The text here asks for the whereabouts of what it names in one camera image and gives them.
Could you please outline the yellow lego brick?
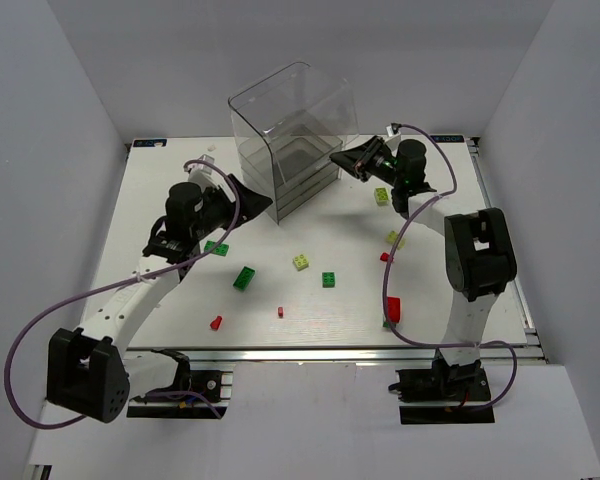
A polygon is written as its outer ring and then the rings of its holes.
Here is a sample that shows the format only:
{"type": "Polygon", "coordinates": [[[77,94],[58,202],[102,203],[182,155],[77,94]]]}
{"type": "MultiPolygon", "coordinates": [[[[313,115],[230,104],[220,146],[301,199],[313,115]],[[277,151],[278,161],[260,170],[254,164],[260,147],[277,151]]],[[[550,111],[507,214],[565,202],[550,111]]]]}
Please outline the yellow lego brick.
{"type": "Polygon", "coordinates": [[[297,271],[302,271],[309,267],[309,260],[304,254],[295,256],[292,262],[297,271]]]}
{"type": "Polygon", "coordinates": [[[399,234],[392,230],[386,236],[386,242],[390,245],[397,245],[397,249],[400,250],[404,247],[406,240],[403,237],[400,237],[399,234]]]}
{"type": "Polygon", "coordinates": [[[378,206],[386,206],[389,204],[390,198],[386,188],[378,187],[374,189],[374,199],[378,206]]]}

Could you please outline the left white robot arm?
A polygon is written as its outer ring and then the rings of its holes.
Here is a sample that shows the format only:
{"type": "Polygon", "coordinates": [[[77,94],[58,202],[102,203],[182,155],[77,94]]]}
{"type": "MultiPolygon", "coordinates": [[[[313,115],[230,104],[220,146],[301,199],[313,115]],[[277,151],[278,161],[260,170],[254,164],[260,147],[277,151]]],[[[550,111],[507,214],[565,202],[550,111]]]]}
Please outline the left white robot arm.
{"type": "Polygon", "coordinates": [[[49,341],[47,399],[80,415],[109,423],[130,399],[182,397],[190,386],[189,359],[159,349],[124,357],[141,325],[186,277],[200,243],[256,218],[271,198],[228,177],[236,198],[202,174],[173,185],[165,213],[153,225],[131,283],[74,330],[49,341]]]}

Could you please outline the clear acrylic cover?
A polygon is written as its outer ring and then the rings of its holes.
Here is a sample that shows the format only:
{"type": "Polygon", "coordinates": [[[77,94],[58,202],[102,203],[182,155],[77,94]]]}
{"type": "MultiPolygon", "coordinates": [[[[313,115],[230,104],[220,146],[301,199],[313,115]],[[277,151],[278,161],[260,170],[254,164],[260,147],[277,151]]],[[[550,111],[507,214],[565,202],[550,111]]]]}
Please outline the clear acrylic cover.
{"type": "Polygon", "coordinates": [[[270,144],[291,135],[337,136],[346,149],[359,136],[350,84],[295,61],[230,95],[236,148],[258,138],[270,144]]]}

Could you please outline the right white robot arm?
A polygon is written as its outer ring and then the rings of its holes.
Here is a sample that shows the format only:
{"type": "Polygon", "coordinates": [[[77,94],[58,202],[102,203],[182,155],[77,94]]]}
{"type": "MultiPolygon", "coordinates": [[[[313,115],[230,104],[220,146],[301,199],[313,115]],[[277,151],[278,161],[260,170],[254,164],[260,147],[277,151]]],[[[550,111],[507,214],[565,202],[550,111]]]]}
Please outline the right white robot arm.
{"type": "Polygon", "coordinates": [[[469,211],[454,201],[458,181],[441,155],[451,188],[436,191],[426,180],[427,145],[419,140],[385,141],[373,136],[348,150],[330,155],[332,163],[366,182],[377,178],[391,188],[394,211],[405,224],[393,241],[393,256],[407,228],[418,223],[444,238],[444,262],[453,289],[443,339],[434,348],[455,376],[478,368],[480,345],[496,300],[517,275],[517,263],[502,210],[469,211]]]}

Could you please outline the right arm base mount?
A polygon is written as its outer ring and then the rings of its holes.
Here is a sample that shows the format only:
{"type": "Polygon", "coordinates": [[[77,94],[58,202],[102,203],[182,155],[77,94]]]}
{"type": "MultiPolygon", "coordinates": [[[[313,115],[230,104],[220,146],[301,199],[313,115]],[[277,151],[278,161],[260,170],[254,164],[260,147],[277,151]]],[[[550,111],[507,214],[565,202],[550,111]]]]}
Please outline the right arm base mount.
{"type": "Polygon", "coordinates": [[[486,372],[479,360],[449,366],[440,357],[428,369],[397,370],[388,391],[398,396],[402,425],[492,424],[486,372]]]}

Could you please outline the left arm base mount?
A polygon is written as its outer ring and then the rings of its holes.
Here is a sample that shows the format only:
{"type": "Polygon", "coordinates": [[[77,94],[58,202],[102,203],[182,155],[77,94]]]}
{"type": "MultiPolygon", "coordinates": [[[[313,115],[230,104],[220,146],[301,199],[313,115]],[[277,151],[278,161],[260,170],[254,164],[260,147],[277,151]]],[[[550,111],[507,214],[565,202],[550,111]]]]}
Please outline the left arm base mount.
{"type": "Polygon", "coordinates": [[[233,372],[223,366],[169,349],[132,352],[123,363],[128,418],[219,420],[228,409],[233,372]]]}

